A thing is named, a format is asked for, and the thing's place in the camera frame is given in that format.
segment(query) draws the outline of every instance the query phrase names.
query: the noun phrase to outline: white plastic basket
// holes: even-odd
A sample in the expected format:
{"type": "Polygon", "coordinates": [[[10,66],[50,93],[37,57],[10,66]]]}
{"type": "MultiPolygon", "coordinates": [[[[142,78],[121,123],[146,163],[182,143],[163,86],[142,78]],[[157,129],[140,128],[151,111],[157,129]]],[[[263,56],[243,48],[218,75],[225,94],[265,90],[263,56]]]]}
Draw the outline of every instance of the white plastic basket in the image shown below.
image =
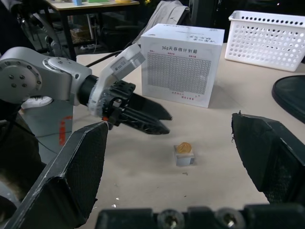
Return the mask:
{"type": "Polygon", "coordinates": [[[305,17],[234,11],[225,59],[294,72],[305,56],[305,17]]]}

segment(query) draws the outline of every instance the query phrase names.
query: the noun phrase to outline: gray robotic arm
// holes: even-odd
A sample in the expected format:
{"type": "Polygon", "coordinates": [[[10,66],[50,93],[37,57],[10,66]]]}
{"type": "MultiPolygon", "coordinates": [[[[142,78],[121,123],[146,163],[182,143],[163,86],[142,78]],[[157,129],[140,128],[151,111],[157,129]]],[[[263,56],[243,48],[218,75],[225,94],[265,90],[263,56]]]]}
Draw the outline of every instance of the gray robotic arm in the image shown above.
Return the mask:
{"type": "Polygon", "coordinates": [[[4,106],[19,107],[29,97],[43,95],[86,105],[92,115],[114,125],[124,123],[148,134],[167,134],[169,130],[159,120],[171,120],[169,113],[161,105],[134,94],[134,84],[121,81],[144,60],[139,46],[132,45],[96,77],[90,68],[69,59],[12,48],[0,58],[1,110],[4,106]]]}

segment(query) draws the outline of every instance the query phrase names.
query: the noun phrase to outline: round gold object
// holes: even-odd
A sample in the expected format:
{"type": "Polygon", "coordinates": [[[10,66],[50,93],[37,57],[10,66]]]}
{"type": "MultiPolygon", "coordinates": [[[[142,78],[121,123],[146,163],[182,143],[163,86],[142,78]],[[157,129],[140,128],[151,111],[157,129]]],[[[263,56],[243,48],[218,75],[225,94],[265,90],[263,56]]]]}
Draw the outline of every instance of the round gold object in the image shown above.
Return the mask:
{"type": "Polygon", "coordinates": [[[188,154],[192,150],[191,144],[187,142],[182,142],[180,145],[177,147],[177,152],[179,154],[188,154]]]}

